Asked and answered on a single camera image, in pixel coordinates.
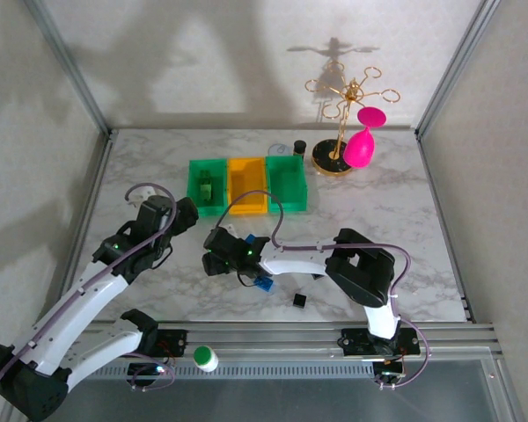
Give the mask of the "white bottle green cap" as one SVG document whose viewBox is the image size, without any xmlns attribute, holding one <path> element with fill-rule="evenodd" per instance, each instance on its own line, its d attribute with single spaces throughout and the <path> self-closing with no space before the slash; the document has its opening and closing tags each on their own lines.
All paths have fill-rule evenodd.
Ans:
<svg viewBox="0 0 528 422">
<path fill-rule="evenodd" d="M 194 364 L 203 372 L 215 371 L 219 364 L 216 352 L 209 346 L 199 346 L 194 350 Z"/>
</svg>

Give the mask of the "pink plastic wine glass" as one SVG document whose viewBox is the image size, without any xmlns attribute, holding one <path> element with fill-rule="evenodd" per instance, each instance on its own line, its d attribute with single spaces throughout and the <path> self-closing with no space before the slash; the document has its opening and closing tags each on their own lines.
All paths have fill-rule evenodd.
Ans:
<svg viewBox="0 0 528 422">
<path fill-rule="evenodd" d="M 357 112 L 357 119 L 363 130 L 352 135 L 347 142 L 342 158 L 351 168 L 365 168 L 370 164 L 375 151 L 375 139 L 372 129 L 386 123 L 385 113 L 374 106 L 366 106 Z"/>
</svg>

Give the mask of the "green plastic bin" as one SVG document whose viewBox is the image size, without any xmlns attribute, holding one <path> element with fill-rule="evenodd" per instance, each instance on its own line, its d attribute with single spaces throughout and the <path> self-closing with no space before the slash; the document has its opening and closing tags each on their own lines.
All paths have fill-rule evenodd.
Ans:
<svg viewBox="0 0 528 422">
<path fill-rule="evenodd" d="M 213 203 L 203 206 L 200 202 L 200 171 L 209 171 L 212 178 Z M 197 206 L 199 216 L 220 215 L 228 205 L 227 161 L 225 159 L 191 160 L 188 166 L 187 196 Z"/>
<path fill-rule="evenodd" d="M 308 189 L 301 156 L 266 157 L 268 191 L 282 204 L 285 214 L 307 210 Z"/>
</svg>

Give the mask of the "aluminium rail beam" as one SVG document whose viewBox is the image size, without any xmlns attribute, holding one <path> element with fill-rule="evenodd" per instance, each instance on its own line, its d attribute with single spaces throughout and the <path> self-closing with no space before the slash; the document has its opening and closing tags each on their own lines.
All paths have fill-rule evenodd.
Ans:
<svg viewBox="0 0 528 422">
<path fill-rule="evenodd" d="M 432 360 L 501 359 L 502 347 L 491 324 L 418 323 L 429 342 Z M 161 331 L 183 330 L 184 358 L 197 346 L 214 348 L 224 361 L 343 360 L 337 340 L 358 322 L 167 322 Z"/>
</svg>

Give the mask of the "aluminium table side rail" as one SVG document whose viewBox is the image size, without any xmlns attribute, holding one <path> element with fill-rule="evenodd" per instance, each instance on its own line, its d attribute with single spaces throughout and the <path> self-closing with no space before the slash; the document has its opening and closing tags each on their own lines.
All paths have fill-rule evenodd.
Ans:
<svg viewBox="0 0 528 422">
<path fill-rule="evenodd" d="M 454 247 L 453 247 L 453 244 L 452 244 L 452 241 L 451 241 L 451 234 L 450 234 L 450 231 L 449 231 L 448 224 L 447 224 L 447 222 L 445 220 L 444 208 L 443 208 L 442 202 L 440 201 L 440 198 L 439 198 L 439 195 L 438 195 L 438 191 L 436 189 L 436 181 L 434 179 L 432 170 L 430 169 L 430 166 L 429 166 L 429 161 L 428 161 L 428 158 L 427 158 L 427 155 L 426 155 L 426 151 L 425 151 L 425 148 L 424 148 L 424 146 L 422 144 L 422 138 L 419 135 L 419 131 L 417 129 L 414 131 L 414 138 L 416 140 L 417 147 L 418 147 L 418 150 L 419 150 L 419 153 L 420 153 L 420 156 L 421 156 L 421 159 L 422 159 L 422 163 L 423 163 L 423 166 L 424 166 L 424 170 L 425 170 L 427 178 L 428 178 L 429 188 L 430 188 L 430 191 L 431 191 L 434 203 L 435 203 L 439 224 L 440 224 L 441 230 L 443 232 L 444 242 L 445 242 L 446 249 L 447 249 L 447 252 L 448 252 L 448 256 L 449 256 L 449 259 L 450 259 L 450 262 L 451 262 L 451 268 L 452 268 L 452 271 L 453 271 L 453 274 L 454 274 L 454 279 L 456 281 L 456 285 L 458 287 L 460 299 L 461 299 L 462 304 L 463 304 L 464 313 L 466 315 L 466 321 L 468 323 L 470 323 L 470 324 L 475 324 L 476 323 L 476 318 L 474 317 L 473 307 L 472 307 L 471 301 L 470 301 L 470 299 L 469 299 L 469 297 L 468 297 L 468 295 L 466 293 L 466 285 L 465 285 L 465 283 L 463 281 L 462 273 L 461 273 L 461 270 L 460 270 L 460 268 L 458 266 L 457 255 L 455 253 L 455 250 L 454 250 Z"/>
<path fill-rule="evenodd" d="M 85 197 L 78 217 L 75 235 L 70 244 L 69 255 L 63 267 L 62 277 L 55 292 L 59 299 L 71 286 L 77 271 L 77 265 L 84 248 L 84 242 L 96 206 L 107 164 L 119 134 L 118 129 L 111 129 L 107 135 L 99 137 L 99 152 L 92 157 L 91 169 L 84 177 Z"/>
</svg>

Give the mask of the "gold glass rack stand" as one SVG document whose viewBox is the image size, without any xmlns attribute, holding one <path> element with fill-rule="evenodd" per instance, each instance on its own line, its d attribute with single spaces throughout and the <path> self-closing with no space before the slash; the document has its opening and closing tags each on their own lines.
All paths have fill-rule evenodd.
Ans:
<svg viewBox="0 0 528 422">
<path fill-rule="evenodd" d="M 369 97 L 380 97 L 389 104 L 400 102 L 400 92 L 393 88 L 367 91 L 365 85 L 382 75 L 383 72 L 378 67 L 368 66 L 363 69 L 360 77 L 347 79 L 344 64 L 330 61 L 326 64 L 323 77 L 305 82 L 304 88 L 310 93 L 332 95 L 319 108 L 319 116 L 338 123 L 337 135 L 333 139 L 318 142 L 312 149 L 311 161 L 319 173 L 343 176 L 351 172 L 350 165 L 343 159 L 343 152 L 347 147 L 345 134 L 353 106 L 360 106 L 360 110 L 363 110 L 366 107 L 364 100 Z"/>
</svg>

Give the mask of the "yellow plastic bin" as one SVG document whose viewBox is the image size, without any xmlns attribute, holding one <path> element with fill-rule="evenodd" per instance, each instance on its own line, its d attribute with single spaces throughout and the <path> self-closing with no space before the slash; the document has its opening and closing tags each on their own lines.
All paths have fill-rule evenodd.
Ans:
<svg viewBox="0 0 528 422">
<path fill-rule="evenodd" d="M 242 194 L 266 191 L 266 161 L 261 157 L 237 157 L 227 161 L 227 193 L 232 203 Z M 231 215 L 264 215 L 268 212 L 268 198 L 263 193 L 253 193 L 237 201 L 230 209 Z"/>
</svg>

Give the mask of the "small black control board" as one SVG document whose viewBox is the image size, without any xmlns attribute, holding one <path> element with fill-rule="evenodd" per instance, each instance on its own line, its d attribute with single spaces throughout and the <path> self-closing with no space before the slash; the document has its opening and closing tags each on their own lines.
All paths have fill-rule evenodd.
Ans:
<svg viewBox="0 0 528 422">
<path fill-rule="evenodd" d="M 405 377 L 404 364 L 401 360 L 376 361 L 372 364 L 374 381 L 383 384 L 397 384 Z"/>
<path fill-rule="evenodd" d="M 161 375 L 166 374 L 166 369 L 154 363 L 130 363 L 127 369 L 127 378 L 135 383 L 152 383 Z"/>
</svg>

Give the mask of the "aluminium frame post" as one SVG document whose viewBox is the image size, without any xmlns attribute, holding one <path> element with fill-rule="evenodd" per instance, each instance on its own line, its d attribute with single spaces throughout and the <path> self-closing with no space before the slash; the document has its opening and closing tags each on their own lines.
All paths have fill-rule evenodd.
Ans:
<svg viewBox="0 0 528 422">
<path fill-rule="evenodd" d="M 52 15 L 42 0 L 21 0 L 32 16 L 35 24 L 40 29 L 44 40 L 51 49 L 55 59 L 61 66 L 65 76 L 74 88 L 81 104 L 92 119 L 98 131 L 109 136 L 112 129 L 106 122 L 106 118 L 100 111 L 99 105 L 84 80 L 84 76 L 77 65 L 76 59 L 64 42 Z"/>
<path fill-rule="evenodd" d="M 418 142 L 422 141 L 434 124 L 501 2 L 502 0 L 479 1 L 473 17 L 414 130 Z"/>
</svg>

